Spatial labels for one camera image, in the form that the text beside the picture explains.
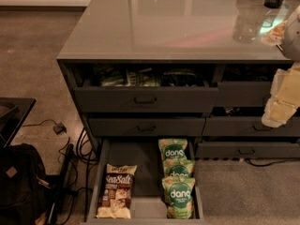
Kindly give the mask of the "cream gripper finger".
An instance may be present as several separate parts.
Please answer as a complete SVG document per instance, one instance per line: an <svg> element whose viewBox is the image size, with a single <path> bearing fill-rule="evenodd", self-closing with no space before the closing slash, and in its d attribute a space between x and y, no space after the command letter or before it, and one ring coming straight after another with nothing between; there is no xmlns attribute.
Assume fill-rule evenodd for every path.
<svg viewBox="0 0 300 225"><path fill-rule="evenodd" d="M269 98L262 116L262 123L270 128L279 128L295 114L296 108L276 99Z"/></svg>
<svg viewBox="0 0 300 225"><path fill-rule="evenodd" d="M287 70L277 70L271 86L271 95L291 106L300 106L300 63L293 63Z"/></svg>

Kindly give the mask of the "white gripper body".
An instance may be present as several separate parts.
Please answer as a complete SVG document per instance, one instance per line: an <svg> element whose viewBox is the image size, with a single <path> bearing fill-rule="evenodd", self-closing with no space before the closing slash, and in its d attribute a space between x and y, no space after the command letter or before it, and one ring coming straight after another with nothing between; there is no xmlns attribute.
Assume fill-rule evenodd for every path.
<svg viewBox="0 0 300 225"><path fill-rule="evenodd" d="M261 38L261 43L268 46L280 45L282 43L286 24L287 21L283 21L266 32Z"/></svg>

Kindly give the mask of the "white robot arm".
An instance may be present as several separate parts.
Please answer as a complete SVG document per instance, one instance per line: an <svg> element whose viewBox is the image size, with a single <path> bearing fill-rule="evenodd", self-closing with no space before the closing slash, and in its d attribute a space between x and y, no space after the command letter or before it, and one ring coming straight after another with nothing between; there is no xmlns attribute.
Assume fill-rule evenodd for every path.
<svg viewBox="0 0 300 225"><path fill-rule="evenodd" d="M279 68L271 84L270 95L262 116L262 123L279 128L300 107L300 6L290 17L262 36L261 43L277 46L293 64L287 70Z"/></svg>

